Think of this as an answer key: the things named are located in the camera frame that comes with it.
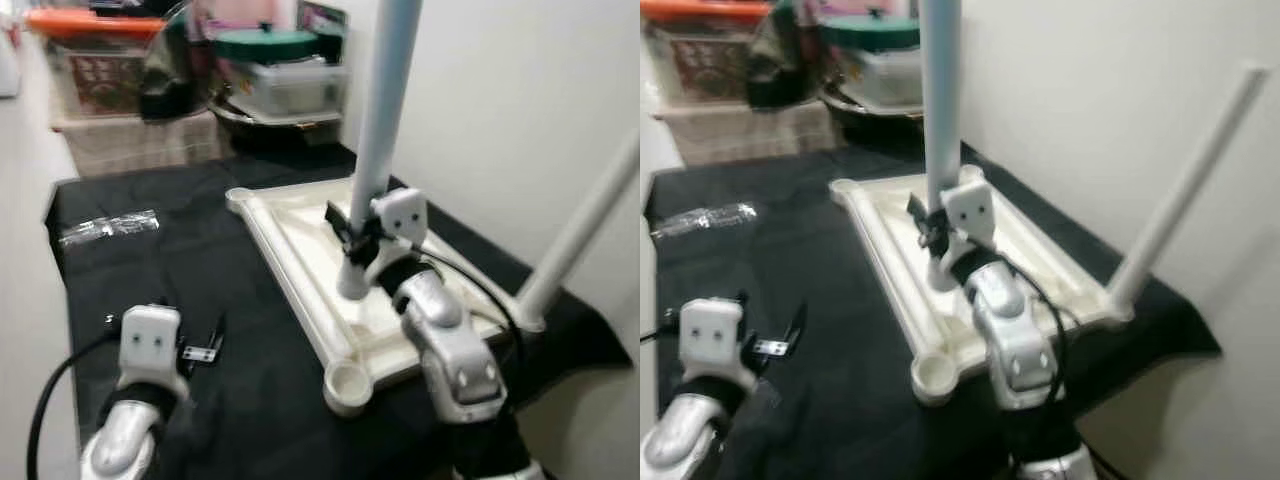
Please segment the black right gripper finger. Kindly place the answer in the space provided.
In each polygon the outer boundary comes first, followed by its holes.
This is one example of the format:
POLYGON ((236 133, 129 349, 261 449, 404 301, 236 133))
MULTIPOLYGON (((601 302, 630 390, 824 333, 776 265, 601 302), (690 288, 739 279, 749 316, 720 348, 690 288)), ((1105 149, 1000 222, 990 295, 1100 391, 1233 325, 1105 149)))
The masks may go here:
POLYGON ((922 248, 932 251, 936 244, 936 225, 925 202, 916 195, 909 195, 906 212, 911 218, 911 224, 918 230, 916 243, 922 248))
POLYGON ((335 238, 338 239, 343 255, 351 256, 358 247, 358 233, 352 227, 349 219, 335 204, 326 202, 325 221, 329 224, 335 238))

